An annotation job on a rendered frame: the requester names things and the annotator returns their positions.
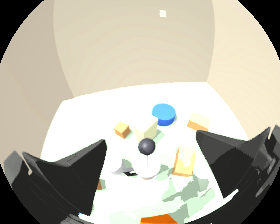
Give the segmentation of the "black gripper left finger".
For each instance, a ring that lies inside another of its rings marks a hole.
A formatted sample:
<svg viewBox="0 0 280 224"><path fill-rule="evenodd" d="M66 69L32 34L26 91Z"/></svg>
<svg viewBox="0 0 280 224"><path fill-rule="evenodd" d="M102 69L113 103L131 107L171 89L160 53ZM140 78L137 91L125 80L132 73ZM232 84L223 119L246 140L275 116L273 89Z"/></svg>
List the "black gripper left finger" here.
<svg viewBox="0 0 280 224"><path fill-rule="evenodd" d="M22 153L32 172L50 184L65 201L79 210L79 213L89 217L107 148L107 140L100 139L54 163L27 152Z"/></svg>

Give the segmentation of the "white cylinder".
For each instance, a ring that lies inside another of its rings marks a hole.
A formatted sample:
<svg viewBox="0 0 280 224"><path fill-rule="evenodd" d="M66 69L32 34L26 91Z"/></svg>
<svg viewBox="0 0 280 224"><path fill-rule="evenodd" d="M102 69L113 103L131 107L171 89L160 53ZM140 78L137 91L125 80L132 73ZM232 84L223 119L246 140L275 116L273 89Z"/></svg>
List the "white cylinder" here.
<svg viewBox="0 0 280 224"><path fill-rule="evenodd" d="M107 169L112 175L121 175L123 173L123 168L125 168L124 161L120 159L117 153L107 153L105 156L104 169Z"/></svg>

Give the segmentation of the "glass coffee press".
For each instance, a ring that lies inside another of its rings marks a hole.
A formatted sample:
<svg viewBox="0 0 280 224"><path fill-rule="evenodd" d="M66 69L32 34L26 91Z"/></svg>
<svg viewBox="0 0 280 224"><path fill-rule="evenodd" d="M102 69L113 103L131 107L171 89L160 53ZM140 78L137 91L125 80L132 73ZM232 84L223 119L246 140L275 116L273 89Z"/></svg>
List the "glass coffee press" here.
<svg viewBox="0 0 280 224"><path fill-rule="evenodd" d="M141 183L151 183L156 179L161 164L159 157L153 155L156 151L155 141L149 137L139 140L139 151L140 156L133 161L133 168L123 168L123 172L127 177L137 176Z"/></svg>

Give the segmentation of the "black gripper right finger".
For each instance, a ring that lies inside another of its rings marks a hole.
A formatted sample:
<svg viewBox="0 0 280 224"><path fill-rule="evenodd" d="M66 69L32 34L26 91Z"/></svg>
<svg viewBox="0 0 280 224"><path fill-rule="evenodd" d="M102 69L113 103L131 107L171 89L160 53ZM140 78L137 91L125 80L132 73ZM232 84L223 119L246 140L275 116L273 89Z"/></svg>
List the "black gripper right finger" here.
<svg viewBox="0 0 280 224"><path fill-rule="evenodd" d="M217 185L220 186L222 198L228 197L230 193L237 190L236 186L252 167L258 149L268 139L270 128L272 127L266 128L260 135L249 141L197 129L197 144L211 167Z"/></svg>

